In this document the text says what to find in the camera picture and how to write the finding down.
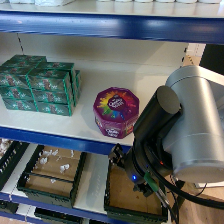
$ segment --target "small item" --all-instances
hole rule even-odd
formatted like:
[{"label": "small item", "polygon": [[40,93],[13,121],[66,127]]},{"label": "small item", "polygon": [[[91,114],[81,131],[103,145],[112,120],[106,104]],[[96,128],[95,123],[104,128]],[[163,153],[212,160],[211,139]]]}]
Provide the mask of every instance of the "small item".
[{"label": "small item", "polygon": [[9,142],[10,140],[7,138],[2,138],[2,142]]},{"label": "small item", "polygon": [[62,6],[73,2],[74,0],[35,0],[38,6]]},{"label": "small item", "polygon": [[197,2],[197,0],[176,0],[176,1],[180,3],[187,3],[187,4]]},{"label": "small item", "polygon": [[11,4],[34,4],[34,0],[9,0]]},{"label": "small item", "polygon": [[25,110],[25,111],[37,111],[33,100],[15,100],[5,99],[3,102],[8,110]]},{"label": "small item", "polygon": [[45,158],[42,158],[41,160],[40,160],[40,164],[46,164],[47,163],[47,157],[45,157]]},{"label": "small item", "polygon": [[32,89],[65,92],[71,88],[69,73],[66,71],[33,69],[28,74]]},{"label": "small item", "polygon": [[30,89],[25,89],[16,86],[0,86],[0,94],[2,98],[33,100]]},{"label": "small item", "polygon": [[10,68],[0,66],[0,86],[16,86],[21,88],[29,88],[26,75],[33,67],[26,68]]},{"label": "small item", "polygon": [[73,93],[71,87],[66,92],[53,92],[53,91],[43,91],[38,89],[32,89],[33,98],[36,101],[45,103],[60,103],[67,104],[73,100]]},{"label": "small item", "polygon": [[69,164],[60,166],[60,173],[64,173],[65,170],[69,169]]},{"label": "small item", "polygon": [[46,62],[46,56],[35,56],[35,55],[21,55],[16,54],[14,55],[9,61],[16,61],[16,62],[23,62],[23,61],[29,61],[29,62]]},{"label": "small item", "polygon": [[52,155],[53,155],[53,156],[56,156],[57,154],[58,154],[58,149],[55,150],[54,152],[52,152]]},{"label": "small item", "polygon": [[47,70],[58,70],[66,71],[69,73],[70,82],[76,81],[76,72],[74,63],[64,63],[64,62],[40,62],[37,69],[47,69]]},{"label": "small item", "polygon": [[141,3],[145,3],[145,2],[152,2],[153,0],[135,0],[136,2],[141,2]]},{"label": "small item", "polygon": [[8,60],[2,64],[3,67],[11,67],[11,68],[35,68],[39,62],[33,61],[14,61]]},{"label": "small item", "polygon": [[163,2],[163,3],[175,2],[175,0],[156,0],[156,1]]},{"label": "small item", "polygon": [[73,100],[69,104],[36,102],[36,105],[39,112],[63,116],[72,116],[75,109]]},{"label": "small item", "polygon": [[43,156],[48,157],[48,156],[50,156],[51,154],[52,154],[52,150],[50,150],[50,151],[43,151]]},{"label": "small item", "polygon": [[93,111],[103,135],[124,138],[138,119],[139,99],[128,89],[112,87],[97,95]]},{"label": "small item", "polygon": [[5,152],[9,148],[9,145],[10,144],[8,142],[2,142],[1,143],[1,150]]},{"label": "small item", "polygon": [[222,0],[198,0],[202,3],[208,3],[208,4],[219,4]]}]

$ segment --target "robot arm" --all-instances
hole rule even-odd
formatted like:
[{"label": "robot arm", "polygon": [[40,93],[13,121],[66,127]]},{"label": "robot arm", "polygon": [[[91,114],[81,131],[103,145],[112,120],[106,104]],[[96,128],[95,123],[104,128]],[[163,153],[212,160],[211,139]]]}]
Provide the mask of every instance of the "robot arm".
[{"label": "robot arm", "polygon": [[135,184],[152,193],[145,174],[195,203],[224,208],[196,198],[164,179],[174,174],[188,182],[224,180],[224,76],[198,66],[182,67],[157,89],[134,126],[135,140],[126,153],[116,145],[109,155]]}]

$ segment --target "green box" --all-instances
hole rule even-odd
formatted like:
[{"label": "green box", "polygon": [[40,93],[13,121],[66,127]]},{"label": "green box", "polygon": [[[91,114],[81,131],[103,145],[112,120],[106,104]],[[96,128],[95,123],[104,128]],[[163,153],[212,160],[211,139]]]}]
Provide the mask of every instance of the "green box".
[{"label": "green box", "polygon": [[39,62],[32,62],[32,61],[12,61],[8,60],[2,64],[3,67],[10,67],[10,68],[35,68]]},{"label": "green box", "polygon": [[75,109],[73,100],[69,104],[43,103],[36,101],[36,105],[39,112],[63,116],[72,116]]},{"label": "green box", "polygon": [[0,86],[17,86],[29,88],[26,75],[32,70],[27,68],[0,67]]},{"label": "green box", "polygon": [[81,85],[81,72],[80,72],[80,70],[75,70],[75,80],[76,80],[77,87],[79,87]]},{"label": "green box", "polygon": [[28,74],[30,88],[66,92],[71,88],[69,73],[66,71],[33,69]]},{"label": "green box", "polygon": [[0,95],[2,98],[33,100],[30,89],[20,87],[0,86]]},{"label": "green box", "polygon": [[35,56],[35,55],[14,55],[10,61],[29,61],[29,62],[46,62],[46,56]]},{"label": "green box", "polygon": [[8,110],[37,111],[33,100],[16,100],[3,98]]},{"label": "green box", "polygon": [[80,87],[79,88],[76,88],[76,90],[74,90],[74,86],[76,86],[76,84],[75,83],[72,83],[74,105],[76,106],[77,103],[78,103],[78,101],[79,101],[79,98],[80,98],[81,90],[80,90]]},{"label": "green box", "polygon": [[52,92],[52,91],[43,91],[32,89],[33,98],[36,101],[41,101],[45,103],[60,103],[60,104],[68,104],[71,100],[73,100],[72,89],[68,89],[66,92]]},{"label": "green box", "polygon": [[40,62],[37,66],[38,69],[60,70],[67,71],[70,75],[70,82],[76,80],[75,64],[64,62]]}]

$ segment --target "black cable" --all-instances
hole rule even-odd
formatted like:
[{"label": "black cable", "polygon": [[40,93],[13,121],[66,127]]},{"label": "black cable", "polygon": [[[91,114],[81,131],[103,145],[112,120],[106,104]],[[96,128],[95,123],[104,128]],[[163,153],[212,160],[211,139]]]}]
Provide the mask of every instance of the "black cable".
[{"label": "black cable", "polygon": [[179,206],[178,206],[177,198],[176,198],[175,194],[173,193],[173,191],[170,191],[170,193],[173,195],[174,205],[176,206],[177,221],[179,222],[180,216],[179,216]]},{"label": "black cable", "polygon": [[199,198],[199,197],[195,197],[191,194],[188,194],[180,189],[178,189],[177,187],[173,186],[169,181],[167,181],[163,176],[161,176],[156,170],[155,168],[151,165],[151,163],[148,160],[148,168],[149,171],[151,171],[155,177],[164,185],[166,186],[169,190],[173,191],[174,193],[176,193],[177,195],[180,195],[181,197],[192,201],[196,204],[199,205],[204,205],[207,207],[211,207],[211,208],[218,208],[218,209],[224,209],[224,203],[223,202],[218,202],[218,201],[214,201],[214,200],[208,200],[208,199],[203,199],[203,198]]},{"label": "black cable", "polygon": [[203,189],[201,190],[201,192],[199,192],[198,194],[196,194],[195,197],[198,197],[200,194],[202,194],[203,191],[205,190],[206,186],[207,186],[207,183],[205,184],[205,186],[203,187]]},{"label": "black cable", "polygon": [[176,224],[179,224],[179,221],[177,220],[176,215],[174,214],[172,208],[170,205],[167,205],[168,210],[170,211],[171,218],[175,221]]}]

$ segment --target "metal shelving unit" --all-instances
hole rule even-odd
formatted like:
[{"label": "metal shelving unit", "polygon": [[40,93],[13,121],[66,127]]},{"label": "metal shelving unit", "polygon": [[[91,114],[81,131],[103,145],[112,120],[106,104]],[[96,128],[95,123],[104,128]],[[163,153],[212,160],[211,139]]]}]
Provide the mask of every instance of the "metal shelving unit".
[{"label": "metal shelving unit", "polygon": [[117,2],[107,10],[103,3],[100,5],[95,0],[77,0],[63,7],[3,4],[0,6],[0,31],[224,43],[222,4],[219,7],[219,4],[197,3],[185,6],[186,9],[179,3],[144,3],[145,7],[140,6],[140,9],[134,2],[125,4],[125,10]]},{"label": "metal shelving unit", "polygon": [[[185,5],[129,2],[125,3],[128,10],[121,8],[119,4],[119,2],[103,3],[96,0],[77,0],[63,7],[0,4],[0,32],[224,44],[224,3]],[[169,71],[167,72],[167,68],[164,67],[164,72],[154,71],[149,76],[144,76],[142,73],[122,72],[116,76],[116,79],[111,78],[113,72],[107,71],[107,73],[108,75],[104,77],[100,71],[96,71],[94,79],[90,81],[84,73],[85,86],[71,119],[57,117],[55,121],[55,117],[52,118],[48,114],[35,114],[34,116],[34,113],[29,112],[23,114],[21,111],[7,111],[0,102],[1,137],[102,154],[90,156],[88,169],[84,169],[80,182],[81,187],[74,209],[32,201],[25,194],[17,191],[18,176],[35,149],[33,144],[29,146],[11,178],[0,192],[0,199],[109,223],[125,224],[122,221],[109,219],[103,209],[108,162],[104,155],[108,155],[117,142],[127,151],[134,137],[131,134],[118,140],[102,136],[94,123],[92,104],[96,94],[102,88],[119,86],[122,82],[122,87],[133,89],[140,98],[141,112],[156,88],[165,83]],[[130,81],[124,82],[124,78],[129,76]],[[101,183],[96,183],[91,178],[93,171],[100,174]],[[99,192],[94,192],[96,185],[100,186]],[[94,193],[99,195],[98,200],[94,198]],[[20,220],[26,217],[29,222],[43,223],[36,220],[31,213],[27,214],[28,216],[2,213],[0,215]]]}]

